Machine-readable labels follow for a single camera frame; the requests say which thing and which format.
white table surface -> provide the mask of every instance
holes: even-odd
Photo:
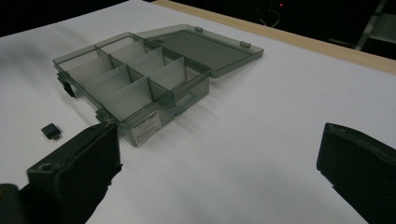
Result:
[[[396,76],[130,1],[0,38],[0,183],[83,129],[93,109],[67,95],[52,60],[123,32],[180,23],[264,48],[210,80],[209,94],[135,148],[88,223],[366,223],[316,168],[326,122],[396,147]],[[58,141],[40,131],[62,130]]]

clear plastic box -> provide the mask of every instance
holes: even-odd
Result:
[[[100,121],[116,122],[119,133],[138,147],[206,96],[209,77],[262,53],[246,42],[181,24],[116,35],[53,62],[60,81],[74,86]]]

